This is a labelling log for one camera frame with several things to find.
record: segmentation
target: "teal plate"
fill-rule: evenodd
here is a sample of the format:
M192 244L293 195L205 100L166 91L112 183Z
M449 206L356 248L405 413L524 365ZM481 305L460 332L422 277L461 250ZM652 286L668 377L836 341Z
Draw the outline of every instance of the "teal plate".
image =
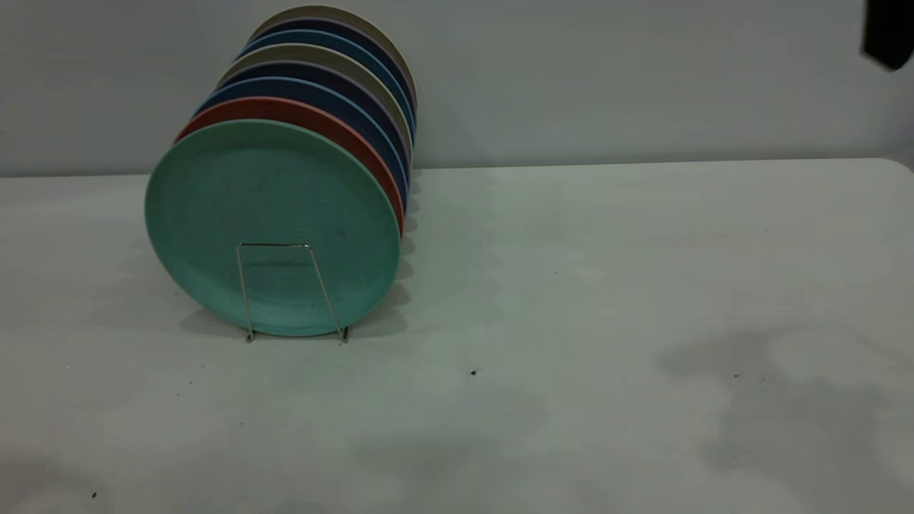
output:
M399 229L384 190L346 150L287 123L236 120L182 139L149 179L145 214L175 282L242 327L239 243L311 245L341 327L371 312L397 274ZM305 249L246 247L241 256L254 330L335 330Z

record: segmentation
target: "plate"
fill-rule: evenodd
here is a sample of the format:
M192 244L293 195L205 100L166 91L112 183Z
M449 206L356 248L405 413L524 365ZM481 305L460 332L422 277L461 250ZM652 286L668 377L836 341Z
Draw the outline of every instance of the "plate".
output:
M412 111L412 105L409 103L409 98L403 91L400 83L397 82L397 79L394 78L390 70L388 70L381 61L377 60L370 52L359 47L356 43L353 43L345 37L340 37L336 34L330 34L329 32L320 30L287 30L285 32L277 32L275 34L270 34L267 37L261 37L250 43L241 51L238 59L250 54L254 50L284 43L301 43L330 48L366 67L369 71L374 73L394 95L394 99L397 100L397 105L399 105L400 110L407 116L406 121L409 124L410 131L413 134L416 133L416 118Z
M239 243L310 244L341 327L371 312L397 273L397 219L381 186L339 145L288 123L237 120L185 137L150 176L145 217L175 281L242 327ZM242 256L254 330L335 330L304 249L249 247Z
M396 170L394 178L403 205L408 203L409 167L397 152L398 145L384 132L380 125L361 107L343 96L320 84L307 80L285 77L265 77L236 82L214 92L194 113L196 116L213 105L249 96L272 96L296 102L307 103L321 111L329 112L343 123L356 129L381 155L391 172Z
M407 136L404 136L399 131L390 113L384 109L384 106L381 105L377 98L354 80L324 66L288 60L265 62L235 73L225 79L220 87L226 87L243 80L266 77L308 80L342 94L367 112L380 125L382 130L387 134L391 134L391 141L399 143L397 150L400 152L400 158L404 162L411 162L412 149L406 139Z
M231 65L231 68L225 72L225 75L219 79L219 83L216 87L218 88L228 77L245 68L274 60L297 60L303 63L318 64L352 79L371 92L371 94L381 102L381 105L390 113L390 117L394 120L394 123L397 125L400 132L407 136L408 143L410 145L412 144L414 134L409 129L406 114L400 109L393 93L384 85L384 82L376 77L374 73L369 71L368 68L362 66L354 59L341 54L336 50L331 50L330 48L318 47L316 45L287 43L255 50L241 59L236 60L234 64Z
M390 205L393 206L394 214L397 217L400 238L403 238L403 200L400 198L393 175L390 174L390 170L384 164L384 159L352 127L332 114L321 111L312 105L266 96L239 98L230 102L223 102L194 116L194 119L187 124L175 139L175 142L177 143L189 134L212 124L243 119L291 123L316 132L340 145L365 165L368 171L371 172L372 177L384 189L384 193L388 196Z
M381 49L387 53L391 59L394 60L394 63L402 72L403 78L406 79L407 87L409 87L409 95L412 99L412 109L413 112L416 112L416 83L412 79L412 74L409 73L409 66L407 66L406 60L403 58L403 55L400 54L399 49L397 49L397 45L394 45L393 41L391 41L390 38L381 32L379 28L375 27L360 16L356 16L348 11L344 11L343 9L331 7L328 5L302 5L300 7L293 7L291 9L282 11L281 13L260 24L260 27L257 27L257 30L255 30L254 34L250 37L250 41L258 38L261 34L279 25L280 23L293 21L298 18L323 18L325 20L336 22L338 26L342 25L344 27L351 28L360 33L362 36L368 37L376 45L381 46Z

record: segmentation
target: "white wall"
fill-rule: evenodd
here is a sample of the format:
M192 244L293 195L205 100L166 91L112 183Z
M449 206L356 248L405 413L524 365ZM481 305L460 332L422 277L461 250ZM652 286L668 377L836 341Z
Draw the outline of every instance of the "white wall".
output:
M148 171L285 0L0 0L0 173ZM863 0L348 0L420 87L418 166L874 155L914 65Z

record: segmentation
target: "metal wire stand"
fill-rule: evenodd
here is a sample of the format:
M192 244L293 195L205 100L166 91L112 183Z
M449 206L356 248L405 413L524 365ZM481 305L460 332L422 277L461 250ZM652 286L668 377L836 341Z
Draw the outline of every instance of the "metal wire stand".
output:
M235 256L238 258L238 275L241 280L241 297L244 298L244 314L248 318L248 342L254 340L254 327L250 322L250 304L248 303L248 287L244 282L244 264L241 260L241 249L242 248L301 248L308 252L311 255L311 262L314 263L314 273L317 275L317 281L321 283L321 289L324 291L324 300L327 302L327 310L330 311L330 316L334 319L334 326L336 327L336 334L340 337L340 341L346 343L349 340L349 327L342 328L340 327L339 320L336 319L336 311L334 310L334 304L330 301L330 295L327 293L327 286L324 284L324 278L321 275L321 268L317 265L317 259L314 257L314 249L311 248L311 245L307 243L290 243L290 244L274 244L274 243L255 243L255 242L242 242L235 247Z

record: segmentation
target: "blue plate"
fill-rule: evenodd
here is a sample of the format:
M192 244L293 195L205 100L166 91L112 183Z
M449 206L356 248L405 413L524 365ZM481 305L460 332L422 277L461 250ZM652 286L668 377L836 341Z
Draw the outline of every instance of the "blue plate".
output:
M397 82L400 84L400 88L407 93L409 96L409 104L412 105L412 111L416 111L416 98L414 96L415 91L409 88L409 82L406 79L406 74L403 73L403 70L400 69L400 66L390 57L390 54L387 53L374 39L366 35L360 30L350 27L344 23L338 21L332 21L329 19L323 18L297 18L291 19L289 21L284 21L278 23L267 30L264 30L254 38L251 43L261 39L262 37L267 37L272 34L279 32L285 32L287 30L321 30L323 32L329 32L331 34L336 34L341 37L356 43L358 46L364 48L371 55L382 63L384 66L393 73L394 77L397 79Z
M409 97L407 97L403 88L400 86L399 82L397 82L397 79L395 79L390 70L388 70L380 60L377 60L375 56L371 55L369 51L345 37L330 34L329 32L324 32L322 30L286 30L284 32L277 32L266 37L255 39L241 51L235 60L240 59L258 48L268 47L270 45L280 45L282 43L319 45L321 47L336 50L355 59L359 64L371 70L371 72L374 73L375 76L393 93L400 109L407 114L410 133L416 133L416 115L412 111Z
M403 162L408 163L412 160L404 134L400 133L390 118L390 113L377 101L377 98L355 81L324 66L301 61L265 62L235 73L222 82L220 89L244 80L267 77L307 80L342 94L367 112L381 129L391 136L391 141L399 143L397 150Z
M203 102L203 105L197 109L194 115L196 116L218 103L249 96L273 96L307 103L322 111L331 113L339 118L340 121L355 129L377 150L381 158L384 159L384 163L388 165L388 169L397 182L400 197L403 199L403 208L404 210L406 209L407 198L409 197L407 165L400 160L396 149L397 145L394 145L390 137L362 108L342 94L325 86L307 80L287 79L284 77L247 79L214 92Z

